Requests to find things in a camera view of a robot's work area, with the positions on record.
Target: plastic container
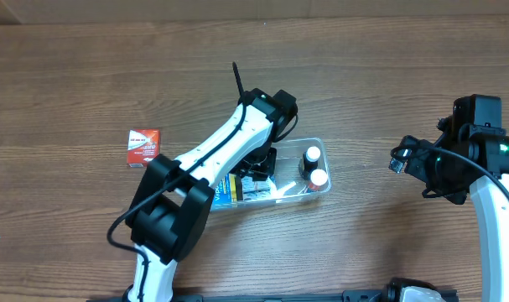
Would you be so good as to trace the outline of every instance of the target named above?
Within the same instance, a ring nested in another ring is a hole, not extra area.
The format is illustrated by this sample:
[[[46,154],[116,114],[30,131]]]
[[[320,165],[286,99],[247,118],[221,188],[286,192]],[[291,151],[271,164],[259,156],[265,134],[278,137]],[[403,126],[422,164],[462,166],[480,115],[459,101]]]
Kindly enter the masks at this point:
[[[304,152],[312,146],[318,147],[321,151],[318,169],[327,172],[328,181],[318,191],[307,192],[309,181],[301,177],[298,166]],[[230,177],[227,176],[216,187],[216,197],[213,200],[211,211],[313,200],[330,190],[329,161],[325,145],[319,138],[287,140],[274,143],[273,147],[277,150],[274,176],[266,182],[254,183],[255,189],[259,190],[253,191],[251,194],[243,192],[244,198],[241,200],[229,198],[231,190],[235,190],[234,180],[239,181],[239,179],[230,180]],[[242,183],[245,184],[244,187],[247,190],[255,190],[252,188],[251,181],[242,180]]]

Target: wooden surface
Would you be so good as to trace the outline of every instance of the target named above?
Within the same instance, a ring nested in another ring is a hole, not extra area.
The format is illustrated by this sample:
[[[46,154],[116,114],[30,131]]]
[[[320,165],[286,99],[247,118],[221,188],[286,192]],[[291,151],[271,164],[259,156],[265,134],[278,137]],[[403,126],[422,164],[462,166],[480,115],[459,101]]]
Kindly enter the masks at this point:
[[[324,139],[333,189],[305,204],[210,215],[177,293],[334,293],[427,280],[480,300],[471,202],[423,200],[387,169],[403,135],[435,139],[472,93],[501,96],[509,16],[0,27],[0,301],[120,294],[135,256],[106,243],[143,174],[130,128],[181,154],[247,89],[298,98],[291,138]],[[122,227],[117,238],[129,241]]]
[[[0,22],[185,20],[509,14],[509,0],[0,0]]]

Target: bottle cap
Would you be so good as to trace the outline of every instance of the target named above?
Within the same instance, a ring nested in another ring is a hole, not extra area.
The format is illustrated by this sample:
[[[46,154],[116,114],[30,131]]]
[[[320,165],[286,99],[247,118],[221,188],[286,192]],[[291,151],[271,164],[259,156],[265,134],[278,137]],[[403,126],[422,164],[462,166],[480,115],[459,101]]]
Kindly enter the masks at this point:
[[[319,148],[317,148],[317,147],[310,147],[310,148],[308,148],[308,150],[306,150],[306,159],[309,162],[318,161],[320,155],[321,155],[321,151],[319,151]]]
[[[312,174],[310,174],[310,181],[314,185],[324,185],[327,180],[329,180],[329,176],[327,175],[327,172],[323,171],[322,169],[315,169],[312,171]]]

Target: black and white robotic arm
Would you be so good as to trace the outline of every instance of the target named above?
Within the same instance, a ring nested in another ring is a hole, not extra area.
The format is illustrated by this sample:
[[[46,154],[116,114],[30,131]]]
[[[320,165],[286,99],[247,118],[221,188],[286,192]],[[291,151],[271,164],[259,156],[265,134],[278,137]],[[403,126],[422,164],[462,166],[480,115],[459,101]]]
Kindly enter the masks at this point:
[[[445,197],[462,205],[470,193],[480,232],[481,300],[509,302],[509,137],[501,126],[501,100],[460,98],[438,129],[443,134],[435,143],[404,137],[389,168],[400,173],[407,164],[404,172],[426,184],[424,198]]]
[[[297,121],[296,100],[285,91],[275,96],[259,89],[243,91],[237,72],[236,80],[240,92],[238,106],[221,128],[175,160],[160,154],[148,164],[131,208],[141,202],[147,205],[126,219],[132,228],[135,248],[148,257],[145,263],[138,255],[134,283],[124,297],[129,302],[172,299],[172,280],[178,262],[198,242],[210,212],[215,186],[226,174],[232,172],[264,180],[274,172],[276,149],[271,148],[271,144],[289,133],[283,134],[283,130],[290,121],[294,118]],[[164,184],[191,169],[184,180],[168,189],[184,197],[181,206],[165,195],[147,202],[147,198]],[[146,264],[148,272],[144,278]]]

